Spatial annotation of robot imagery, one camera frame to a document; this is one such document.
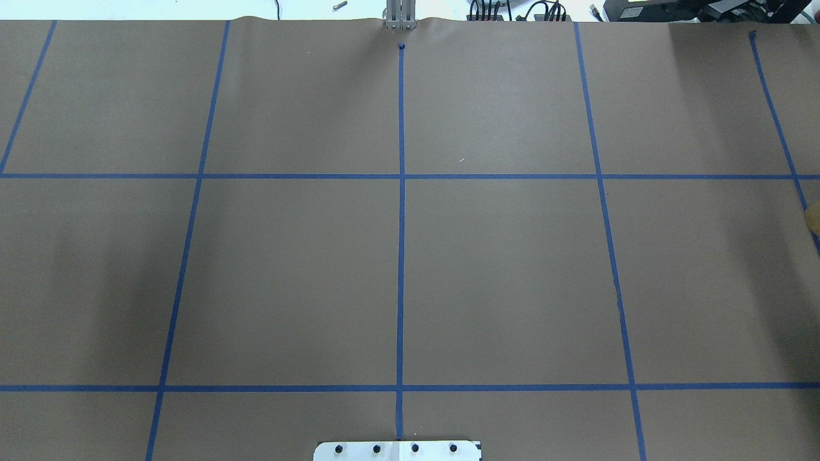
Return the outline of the yellow-brown cup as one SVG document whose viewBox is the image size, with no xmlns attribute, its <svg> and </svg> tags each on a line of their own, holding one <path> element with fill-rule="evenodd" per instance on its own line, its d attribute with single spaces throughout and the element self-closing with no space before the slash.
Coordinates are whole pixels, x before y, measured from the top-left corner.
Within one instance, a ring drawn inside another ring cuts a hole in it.
<svg viewBox="0 0 820 461">
<path fill-rule="evenodd" d="M 815 236 L 820 236 L 819 200 L 811 202 L 811 204 L 809 204 L 805 208 L 805 212 L 803 212 L 803 221 L 805 221 L 806 227 L 811 231 L 812 234 L 815 234 Z"/>
</svg>

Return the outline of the black laptop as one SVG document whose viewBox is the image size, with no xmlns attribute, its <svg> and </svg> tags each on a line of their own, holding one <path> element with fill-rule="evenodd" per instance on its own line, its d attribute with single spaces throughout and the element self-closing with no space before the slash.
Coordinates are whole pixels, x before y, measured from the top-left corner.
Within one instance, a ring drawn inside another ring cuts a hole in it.
<svg viewBox="0 0 820 461">
<path fill-rule="evenodd" d="M 604 1 L 611 22 L 758 22 L 788 24 L 810 1 Z"/>
</svg>

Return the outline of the aluminium frame post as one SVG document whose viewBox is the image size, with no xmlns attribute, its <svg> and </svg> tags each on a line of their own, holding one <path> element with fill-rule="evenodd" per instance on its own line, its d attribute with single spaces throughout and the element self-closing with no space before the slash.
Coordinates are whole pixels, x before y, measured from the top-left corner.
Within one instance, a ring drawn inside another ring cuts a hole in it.
<svg viewBox="0 0 820 461">
<path fill-rule="evenodd" d="M 389 30 L 414 30 L 418 26 L 415 0 L 387 0 L 383 16 Z"/>
</svg>

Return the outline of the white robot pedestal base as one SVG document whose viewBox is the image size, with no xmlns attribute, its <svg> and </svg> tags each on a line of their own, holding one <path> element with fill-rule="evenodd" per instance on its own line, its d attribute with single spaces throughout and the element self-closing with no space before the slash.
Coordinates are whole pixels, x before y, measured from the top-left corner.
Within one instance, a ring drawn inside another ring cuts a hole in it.
<svg viewBox="0 0 820 461">
<path fill-rule="evenodd" d="M 322 442 L 313 460 L 482 460 L 477 441 Z"/>
</svg>

